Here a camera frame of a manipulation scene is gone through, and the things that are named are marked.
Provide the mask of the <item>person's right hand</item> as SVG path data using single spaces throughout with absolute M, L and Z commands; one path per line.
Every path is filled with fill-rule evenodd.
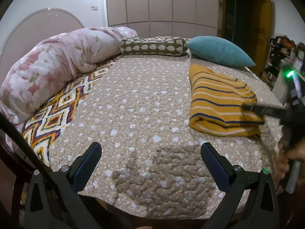
M 304 163 L 304 140 L 298 142 L 292 149 L 284 150 L 283 140 L 281 139 L 278 143 L 278 147 L 277 177 L 283 179 L 290 169 L 288 164 L 290 160 L 297 160 Z

